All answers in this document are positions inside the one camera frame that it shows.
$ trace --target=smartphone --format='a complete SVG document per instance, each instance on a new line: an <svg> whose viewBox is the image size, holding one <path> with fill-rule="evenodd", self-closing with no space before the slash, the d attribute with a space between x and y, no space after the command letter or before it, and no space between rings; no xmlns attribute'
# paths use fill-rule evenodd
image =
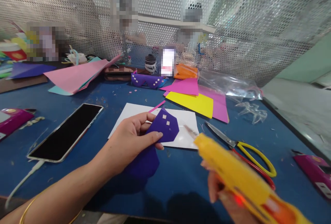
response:
<svg viewBox="0 0 331 224"><path fill-rule="evenodd" d="M62 162L86 133L102 106L82 104L27 156L52 163Z"/></svg>

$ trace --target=yellow scissors handle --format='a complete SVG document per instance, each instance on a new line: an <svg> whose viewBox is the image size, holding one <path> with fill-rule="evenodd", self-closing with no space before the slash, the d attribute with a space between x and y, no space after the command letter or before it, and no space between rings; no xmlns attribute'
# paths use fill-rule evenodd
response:
<svg viewBox="0 0 331 224"><path fill-rule="evenodd" d="M255 147L246 144L244 142L238 142L237 143L237 147L257 166L259 167L261 170L263 170L269 177L275 177L277 175L276 169L273 166L273 164L269 161L269 159L267 159L267 157L260 152L259 150L257 150ZM256 152L261 158L262 160L267 164L268 168L270 171L267 171L262 165L259 164L259 162L257 162L255 160L255 158L252 157L252 155L250 155L248 153L248 151L246 151L246 149L244 147L247 147L248 149L251 149L252 151Z"/></svg>

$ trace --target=teal wall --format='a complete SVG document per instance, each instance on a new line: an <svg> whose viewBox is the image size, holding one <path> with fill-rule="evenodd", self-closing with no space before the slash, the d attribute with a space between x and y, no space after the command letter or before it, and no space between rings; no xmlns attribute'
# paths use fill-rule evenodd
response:
<svg viewBox="0 0 331 224"><path fill-rule="evenodd" d="M331 32L276 77L312 82L331 71Z"/></svg>

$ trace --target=pink paper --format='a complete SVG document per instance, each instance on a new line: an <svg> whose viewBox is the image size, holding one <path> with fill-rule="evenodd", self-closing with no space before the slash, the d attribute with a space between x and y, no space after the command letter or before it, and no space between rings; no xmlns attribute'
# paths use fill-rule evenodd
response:
<svg viewBox="0 0 331 224"><path fill-rule="evenodd" d="M44 73L44 75L47 76L56 86L60 87L64 91L74 94L83 84L89 81L80 90L85 89L104 68L110 67L120 58L121 56L117 56L111 61L103 59L96 62L89 62L78 66L50 71Z"/></svg>
<svg viewBox="0 0 331 224"><path fill-rule="evenodd" d="M151 113L153 112L155 109L157 109L158 107L160 107L161 105L163 105L166 101L161 102L159 105L155 106L154 108L152 108L151 110L149 110L148 112Z"/></svg>
<svg viewBox="0 0 331 224"><path fill-rule="evenodd" d="M198 79L196 78L187 78L160 89L186 95L199 95Z"/></svg>
<svg viewBox="0 0 331 224"><path fill-rule="evenodd" d="M177 84L182 80L175 79L172 83ZM205 96L208 96L214 100L213 107L213 118L223 121L225 123L229 123L228 118L228 110L227 110L227 102L225 100L225 95L221 95L210 88L206 88L204 86L198 85L199 93ZM163 94L164 97L169 94L169 91Z"/></svg>

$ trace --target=hand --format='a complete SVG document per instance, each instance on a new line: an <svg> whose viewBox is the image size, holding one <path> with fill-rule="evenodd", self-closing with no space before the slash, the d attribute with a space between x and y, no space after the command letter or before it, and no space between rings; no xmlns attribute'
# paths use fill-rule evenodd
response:
<svg viewBox="0 0 331 224"><path fill-rule="evenodd" d="M159 132L145 134L151 125L146 121L153 122L155 117L151 113L141 113L124 119L93 160L98 166L111 167L111 176L121 173L142 150L163 136ZM155 144L155 147L164 150L161 143Z"/></svg>
<svg viewBox="0 0 331 224"><path fill-rule="evenodd" d="M202 161L201 166L209 171L208 191L211 203L219 199L235 224L261 224L232 192L224 189L225 186L218 179L217 173L206 161Z"/></svg>

